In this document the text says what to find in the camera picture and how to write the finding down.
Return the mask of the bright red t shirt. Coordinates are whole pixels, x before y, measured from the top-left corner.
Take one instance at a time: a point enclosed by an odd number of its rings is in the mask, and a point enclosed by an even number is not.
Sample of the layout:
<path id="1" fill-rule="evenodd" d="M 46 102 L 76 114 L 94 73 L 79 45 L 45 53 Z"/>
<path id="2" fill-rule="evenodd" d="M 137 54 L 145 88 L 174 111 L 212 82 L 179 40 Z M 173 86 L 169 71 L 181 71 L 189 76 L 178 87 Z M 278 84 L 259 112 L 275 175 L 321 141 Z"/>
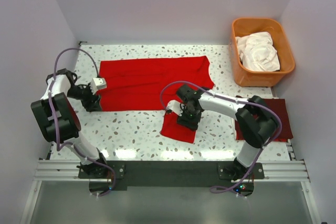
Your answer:
<path id="1" fill-rule="evenodd" d="M 105 60 L 100 76 L 107 87 L 98 93 L 105 112 L 163 110 L 185 81 L 212 89 L 206 56 Z"/>

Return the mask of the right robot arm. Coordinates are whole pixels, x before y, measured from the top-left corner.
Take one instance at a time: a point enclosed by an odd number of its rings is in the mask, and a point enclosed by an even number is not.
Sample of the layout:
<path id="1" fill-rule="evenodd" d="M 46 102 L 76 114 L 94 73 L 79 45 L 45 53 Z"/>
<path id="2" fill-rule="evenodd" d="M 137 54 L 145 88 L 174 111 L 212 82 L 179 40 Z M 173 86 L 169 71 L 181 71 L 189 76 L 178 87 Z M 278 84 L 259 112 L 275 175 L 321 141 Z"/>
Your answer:
<path id="1" fill-rule="evenodd" d="M 259 96 L 233 98 L 212 90 L 192 89 L 187 84 L 176 92 L 179 101 L 171 100 L 167 108 L 177 115 L 177 124 L 192 131 L 198 129 L 202 112 L 213 111 L 234 119 L 245 140 L 234 161 L 224 167 L 231 179 L 246 178 L 253 171 L 257 156 L 282 127 L 281 120 Z"/>

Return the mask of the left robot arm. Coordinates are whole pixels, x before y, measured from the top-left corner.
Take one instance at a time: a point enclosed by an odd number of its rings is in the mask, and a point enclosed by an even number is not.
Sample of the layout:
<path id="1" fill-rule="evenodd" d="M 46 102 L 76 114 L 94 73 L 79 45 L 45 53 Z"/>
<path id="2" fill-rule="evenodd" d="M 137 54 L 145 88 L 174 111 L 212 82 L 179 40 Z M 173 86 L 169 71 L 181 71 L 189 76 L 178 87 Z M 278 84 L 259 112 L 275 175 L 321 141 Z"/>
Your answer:
<path id="1" fill-rule="evenodd" d="M 80 170 L 103 178 L 108 174 L 109 165 L 98 148 L 82 134 L 80 120 L 69 99 L 80 101 L 87 112 L 102 111 L 98 92 L 105 89 L 107 83 L 100 76 L 88 84 L 76 84 L 77 79 L 78 76 L 67 69 L 50 74 L 44 95 L 30 107 L 47 142 L 56 143 L 57 151 L 68 148 L 80 159 Z"/>

